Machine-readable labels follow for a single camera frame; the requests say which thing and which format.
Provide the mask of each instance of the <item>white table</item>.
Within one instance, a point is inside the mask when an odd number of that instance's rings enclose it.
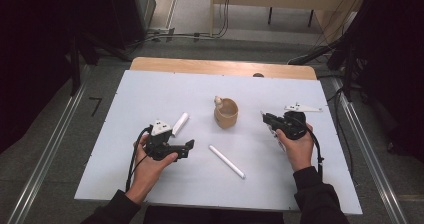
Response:
[[[239,106],[237,124],[220,129],[213,119],[215,95]],[[157,205],[296,210],[296,192],[287,156],[277,145],[259,111],[282,115],[299,102],[323,108],[307,113],[321,144],[324,182],[336,189],[342,211],[361,214],[321,85],[313,80],[252,78],[205,74],[127,71],[75,195],[109,200],[124,189],[131,144],[140,130],[159,118],[171,125],[182,112],[190,120],[171,144],[195,139],[187,159],[169,166],[146,201]],[[247,176],[241,179],[209,149],[213,144]],[[313,164],[316,165],[314,152]]]

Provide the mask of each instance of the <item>white bracket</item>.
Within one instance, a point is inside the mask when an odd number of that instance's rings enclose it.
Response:
[[[170,130],[172,130],[172,127],[170,125],[163,121],[156,120],[155,124],[153,125],[152,136],[156,136]]]
[[[289,111],[296,111],[296,112],[322,112],[322,108],[305,106],[297,102],[294,105],[286,106],[284,109]]]

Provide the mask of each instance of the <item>black curtain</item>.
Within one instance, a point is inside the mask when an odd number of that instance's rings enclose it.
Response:
[[[63,0],[0,0],[0,152],[71,75]]]
[[[397,125],[393,143],[424,162],[424,0],[375,0],[356,32],[358,82]]]

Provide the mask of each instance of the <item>wooden mug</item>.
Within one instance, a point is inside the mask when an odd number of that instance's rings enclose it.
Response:
[[[215,120],[222,129],[232,127],[237,122],[238,107],[230,98],[215,97]]]

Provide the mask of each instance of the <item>wooden table edge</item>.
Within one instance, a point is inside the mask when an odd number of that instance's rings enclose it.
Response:
[[[241,61],[137,57],[133,60],[130,70],[233,76],[253,76],[260,73],[267,78],[317,80],[315,70],[310,66]]]

